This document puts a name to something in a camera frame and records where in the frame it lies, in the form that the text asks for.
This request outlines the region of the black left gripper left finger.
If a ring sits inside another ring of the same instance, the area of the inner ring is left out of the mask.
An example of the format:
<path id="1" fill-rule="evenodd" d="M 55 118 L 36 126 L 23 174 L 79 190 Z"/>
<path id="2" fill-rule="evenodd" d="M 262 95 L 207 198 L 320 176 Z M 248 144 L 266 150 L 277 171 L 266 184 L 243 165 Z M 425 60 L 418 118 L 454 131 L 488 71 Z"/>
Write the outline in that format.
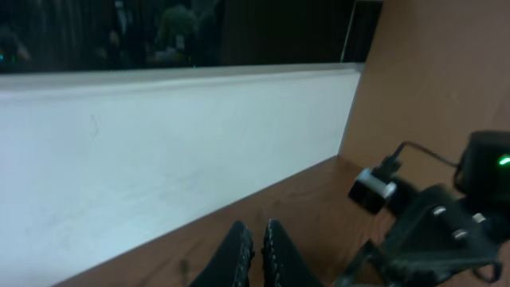
<path id="1" fill-rule="evenodd" d="M 249 287 L 253 257 L 251 231 L 242 222 L 236 221 L 190 287 Z"/>

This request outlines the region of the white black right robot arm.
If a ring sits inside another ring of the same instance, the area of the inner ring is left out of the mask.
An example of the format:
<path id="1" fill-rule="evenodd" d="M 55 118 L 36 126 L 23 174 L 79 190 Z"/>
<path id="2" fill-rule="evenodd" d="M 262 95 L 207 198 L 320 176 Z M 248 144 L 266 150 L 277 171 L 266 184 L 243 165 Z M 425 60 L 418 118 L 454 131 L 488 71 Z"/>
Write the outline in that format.
<path id="1" fill-rule="evenodd" d="M 508 132 L 470 135 L 460 161 L 452 165 L 460 199 L 441 184 L 418 191 L 398 177 L 398 157 L 405 147 L 446 161 L 404 141 L 377 167 L 357 176 L 349 198 L 371 214 L 388 209 L 395 222 L 379 245 L 363 245 L 335 285 L 352 286 L 366 262 L 387 286 L 437 286 L 466 270 L 485 283 L 499 281 L 503 265 L 498 251 L 509 240 Z"/>

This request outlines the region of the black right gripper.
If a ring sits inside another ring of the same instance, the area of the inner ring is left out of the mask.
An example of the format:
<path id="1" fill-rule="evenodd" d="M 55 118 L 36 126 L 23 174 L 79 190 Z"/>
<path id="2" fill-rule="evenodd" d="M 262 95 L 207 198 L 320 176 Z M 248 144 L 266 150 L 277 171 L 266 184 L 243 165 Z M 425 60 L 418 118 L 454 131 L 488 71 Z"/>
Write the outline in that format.
<path id="1" fill-rule="evenodd" d="M 501 279 L 500 243 L 482 226 L 481 214 L 470 214 L 442 185 L 419 191 L 398 176 L 388 182 L 396 185 L 386 204 L 394 225 L 380 244 L 362 246 L 335 285 L 353 286 L 365 263 L 385 286 L 437 286 L 466 270 L 487 284 Z"/>

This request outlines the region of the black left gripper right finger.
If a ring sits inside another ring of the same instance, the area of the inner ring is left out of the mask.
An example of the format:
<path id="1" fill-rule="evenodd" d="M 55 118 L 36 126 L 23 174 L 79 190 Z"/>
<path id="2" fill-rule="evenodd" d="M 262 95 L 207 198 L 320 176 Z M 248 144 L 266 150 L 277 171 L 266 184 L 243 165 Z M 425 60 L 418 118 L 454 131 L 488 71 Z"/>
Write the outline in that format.
<path id="1" fill-rule="evenodd" d="M 280 221 L 269 220 L 261 253 L 264 287 L 323 287 Z"/>

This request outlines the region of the dark window pane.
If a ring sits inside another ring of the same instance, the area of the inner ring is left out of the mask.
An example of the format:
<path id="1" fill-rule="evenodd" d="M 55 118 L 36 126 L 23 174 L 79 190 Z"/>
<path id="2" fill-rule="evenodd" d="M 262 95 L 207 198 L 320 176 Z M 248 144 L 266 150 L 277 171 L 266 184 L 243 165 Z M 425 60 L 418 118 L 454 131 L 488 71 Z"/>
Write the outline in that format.
<path id="1" fill-rule="evenodd" d="M 1 0 L 1 71 L 363 63 L 365 0 Z"/>

